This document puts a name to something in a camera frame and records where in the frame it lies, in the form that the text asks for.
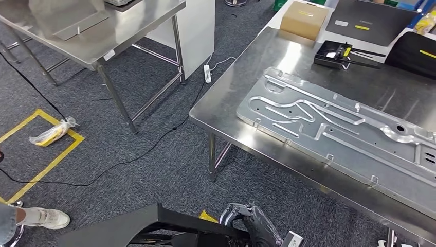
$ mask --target sneaker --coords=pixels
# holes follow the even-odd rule
[[[42,226],[47,229],[62,229],[68,226],[70,222],[69,216],[56,209],[45,209],[40,207],[34,207],[41,213],[39,221],[35,224],[26,224],[28,226]]]

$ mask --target carpet floor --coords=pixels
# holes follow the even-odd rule
[[[237,57],[275,14],[273,0],[249,1],[231,8],[216,1],[215,53],[210,61]],[[5,44],[13,39],[4,27],[0,37]],[[60,61],[62,55],[36,42],[28,46],[43,65]],[[174,57],[168,47],[143,39],[140,44]],[[18,47],[13,53],[21,60],[15,66],[25,74],[66,116],[79,126],[74,130],[85,139],[60,161],[42,180],[86,184],[110,166],[140,156],[152,148],[167,131],[188,115],[204,77],[199,68],[185,86],[175,84],[135,122],[133,135],[96,72],[72,61],[55,69],[55,87],[48,83],[33,61]],[[231,64],[217,66],[214,82]],[[130,114],[149,100],[176,69],[134,48],[112,59],[106,67]],[[0,135],[14,128],[36,109],[60,116],[4,61],[0,61]],[[201,94],[211,85],[206,85]],[[29,143],[29,136],[47,130],[41,117],[19,129],[0,143],[5,153],[2,169],[20,180],[29,180],[60,155],[74,139],[66,136],[47,148]],[[217,143],[222,148],[224,143]],[[66,232],[92,225],[152,203],[198,216],[202,210],[217,218],[230,202],[255,202],[275,224],[281,236],[292,230],[307,239],[307,246],[377,246],[387,228],[344,204],[329,198],[289,173],[236,148],[224,160],[215,183],[208,180],[207,134],[186,121],[166,135],[143,158],[117,166],[90,186],[35,184],[20,199],[26,207],[57,208],[71,216],[69,227],[50,231],[27,228],[19,246],[57,246]],[[10,199],[24,184],[0,174],[0,196]]]

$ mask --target cardboard box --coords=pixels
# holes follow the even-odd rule
[[[310,40],[316,40],[319,29],[328,13],[328,9],[294,1],[283,16],[280,29]]]

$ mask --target yellow object in bag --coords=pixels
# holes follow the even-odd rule
[[[436,25],[436,10],[422,17],[415,25],[413,31],[420,35],[427,34]]]
[[[40,147],[47,147],[54,143],[57,139],[64,136],[69,128],[77,126],[76,120],[72,117],[68,117],[67,120],[61,120],[61,122],[52,127],[51,129],[43,132],[37,137],[29,137],[29,141]]]

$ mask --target wire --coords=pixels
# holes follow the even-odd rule
[[[197,100],[198,100],[198,97],[200,96],[200,94],[201,94],[201,92],[202,92],[202,90],[203,90],[203,87],[204,87],[204,85],[205,85],[206,83],[205,82],[203,82],[203,84],[202,84],[202,86],[200,87],[200,90],[198,90],[198,93],[197,93],[197,96],[196,96],[196,98],[194,99],[194,102],[192,103],[192,106],[191,106],[191,108],[193,108],[194,107],[194,105],[195,105],[195,103],[197,102]],[[124,165],[124,164],[129,164],[129,163],[131,163],[131,162],[134,162],[134,161],[137,161],[137,160],[139,160],[140,158],[142,158],[142,157],[144,157],[144,156],[146,156],[148,153],[150,153],[151,151],[153,151],[153,149],[159,144],[159,142],[165,137],[165,136],[167,136],[168,134],[170,134],[171,132],[173,132],[173,131],[175,131],[175,130],[177,130],[177,128],[179,128],[180,126],[182,126],[185,122],[186,122],[186,120],[188,120],[188,118],[189,118],[189,114],[188,114],[188,116],[186,116],[186,118],[181,122],[181,123],[179,123],[178,125],[176,125],[175,127],[173,127],[171,130],[169,130],[169,131],[167,131],[163,136],[161,136],[160,138],[159,138],[159,140],[157,140],[157,142],[147,151],[147,152],[145,152],[145,153],[143,153],[142,155],[140,155],[140,156],[138,156],[138,157],[136,157],[136,158],[134,158],[134,159],[132,159],[132,160],[129,160],[129,161],[126,161],[126,162],[120,162],[120,163],[116,163],[116,164],[114,164],[113,166],[111,166],[110,168],[108,168],[108,169],[106,169],[104,172],[102,172],[102,173],[100,173],[98,176],[96,176],[91,182],[89,182],[89,183],[86,183],[86,184],[73,184],[73,183],[66,183],[66,182],[51,182],[51,181],[20,181],[20,180],[17,180],[17,179],[14,179],[13,177],[11,177],[7,172],[5,172],[4,170],[2,170],[1,168],[0,168],[0,171],[4,174],[4,175],[6,175],[10,180],[12,180],[12,181],[14,181],[14,182],[16,182],[16,183],[22,183],[22,184],[28,184],[28,183],[43,183],[43,184],[64,184],[64,185],[69,185],[69,186],[74,186],[74,187],[87,187],[87,186],[90,186],[90,185],[92,185],[93,183],[95,183],[99,178],[101,178],[104,174],[106,174],[107,172],[109,172],[110,170],[112,170],[112,169],[114,169],[115,167],[117,167],[117,166],[119,166],[119,165]]]
[[[62,116],[62,118],[65,120],[65,121],[67,121],[67,119],[66,119],[66,117],[61,113],[61,111],[59,111],[59,109],[53,104],[53,103],[51,103],[50,102],[50,100],[48,100],[39,90],[38,90],[38,88],[35,86],[35,85],[33,85],[33,83],[29,80],[29,79],[27,79],[27,77],[25,76],[25,75],[23,75],[23,73],[21,73],[17,68],[15,68],[6,58],[5,58],[5,56],[3,56],[3,54],[0,52],[0,55],[2,56],[2,58],[6,61],[6,63],[7,64],[9,64],[9,66],[11,66],[27,83],[29,83],[29,85],[31,85],[32,86],[32,88],[33,89],[35,89],[40,95],[41,95],[41,97],[43,97],[44,99],[45,99],[45,101],[47,102],[47,103],[49,103],[50,104],[50,106],[51,107],[53,107],[53,109],[55,109],[58,113],[59,113],[59,115],[61,115]]]
[[[226,59],[226,60],[224,60],[224,61],[221,61],[221,62],[218,62],[218,63],[216,63],[216,64],[215,64],[215,66],[214,66],[213,68],[211,68],[211,69],[210,69],[210,71],[212,71],[212,70],[216,69],[216,66],[217,66],[218,64],[220,64],[220,63],[224,63],[224,62],[228,61],[228,60],[229,60],[229,59],[231,59],[231,58],[233,58],[233,59],[235,59],[235,60],[236,60],[236,58],[235,58],[235,57],[229,57],[229,58],[227,58],[227,59]]]

